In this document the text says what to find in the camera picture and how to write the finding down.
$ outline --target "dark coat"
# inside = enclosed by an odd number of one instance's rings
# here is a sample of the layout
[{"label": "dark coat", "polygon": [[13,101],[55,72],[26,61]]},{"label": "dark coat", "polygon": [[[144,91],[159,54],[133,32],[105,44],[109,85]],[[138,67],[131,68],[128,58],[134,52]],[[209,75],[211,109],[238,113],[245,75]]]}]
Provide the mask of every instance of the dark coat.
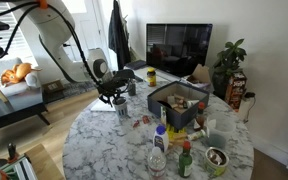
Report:
[{"label": "dark coat", "polygon": [[131,62],[131,55],[123,29],[120,8],[116,0],[114,0],[113,6],[108,30],[108,46],[116,53],[118,69],[121,70],[125,64]]}]

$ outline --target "stuffed animal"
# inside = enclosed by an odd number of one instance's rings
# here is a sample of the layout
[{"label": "stuffed animal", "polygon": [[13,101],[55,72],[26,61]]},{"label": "stuffed animal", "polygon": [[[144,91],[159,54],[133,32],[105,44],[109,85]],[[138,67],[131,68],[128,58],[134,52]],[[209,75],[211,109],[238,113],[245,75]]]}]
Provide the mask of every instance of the stuffed animal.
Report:
[{"label": "stuffed animal", "polygon": [[13,66],[12,70],[5,70],[0,76],[0,86],[6,87],[7,83],[19,83],[31,71],[40,71],[41,69],[32,69],[30,63],[21,63]]}]

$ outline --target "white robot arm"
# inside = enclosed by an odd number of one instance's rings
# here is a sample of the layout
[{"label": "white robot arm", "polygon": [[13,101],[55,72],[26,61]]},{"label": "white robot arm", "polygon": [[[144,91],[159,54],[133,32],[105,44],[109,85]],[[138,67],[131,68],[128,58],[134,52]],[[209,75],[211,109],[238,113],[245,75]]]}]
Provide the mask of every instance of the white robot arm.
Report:
[{"label": "white robot arm", "polygon": [[100,99],[109,104],[110,97],[118,97],[119,94],[126,92],[118,88],[127,84],[128,79],[135,78],[133,71],[121,70],[112,74],[101,49],[89,50],[89,56],[92,58],[88,59],[95,59],[95,61],[87,61],[81,47],[79,49],[82,61],[74,62],[68,58],[63,44],[72,36],[77,40],[78,46],[79,41],[74,31],[74,20],[61,0],[48,0],[48,7],[44,9],[37,4],[22,6],[25,2],[32,3],[35,2],[34,0],[4,0],[3,2],[13,3],[21,7],[24,16],[27,14],[40,32],[39,39],[42,46],[67,80],[71,82],[93,80],[101,94]]}]

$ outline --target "marble table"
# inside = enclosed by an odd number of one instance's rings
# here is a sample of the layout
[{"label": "marble table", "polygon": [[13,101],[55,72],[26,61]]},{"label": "marble table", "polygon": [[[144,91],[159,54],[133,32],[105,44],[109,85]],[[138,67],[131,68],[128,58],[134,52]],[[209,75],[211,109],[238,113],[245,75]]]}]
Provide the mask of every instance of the marble table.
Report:
[{"label": "marble table", "polygon": [[[149,179],[147,155],[153,148],[152,139],[160,122],[147,109],[147,95],[165,85],[148,87],[137,84],[137,95],[126,97],[129,118],[118,119],[115,112],[93,112],[92,103],[85,108],[72,124],[64,144],[63,166],[67,179]],[[253,170],[254,152],[249,133],[236,113],[222,100],[210,95],[205,114],[220,112],[223,117],[236,122],[236,131],[226,145],[225,152],[230,158],[226,172],[216,179],[250,179]],[[150,124],[133,123],[148,115]],[[189,124],[187,131],[192,130]],[[193,172],[188,179],[211,179],[203,168],[203,155],[208,148],[205,139],[193,141]],[[181,179],[177,173],[177,163],[181,147],[169,150],[166,165],[166,179]]]}]

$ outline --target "white wall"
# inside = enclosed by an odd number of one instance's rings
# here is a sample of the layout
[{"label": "white wall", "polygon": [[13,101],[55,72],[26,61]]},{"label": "white wall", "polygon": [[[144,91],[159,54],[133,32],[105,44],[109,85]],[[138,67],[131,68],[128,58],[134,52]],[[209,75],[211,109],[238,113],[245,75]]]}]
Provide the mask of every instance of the white wall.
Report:
[{"label": "white wall", "polygon": [[[112,1],[102,1],[104,27]],[[247,88],[256,93],[247,127],[254,147],[288,162],[288,1],[284,0],[120,0],[128,14],[130,43],[145,59],[146,23],[213,23],[208,58],[211,67],[226,41],[245,38],[242,65]]]}]

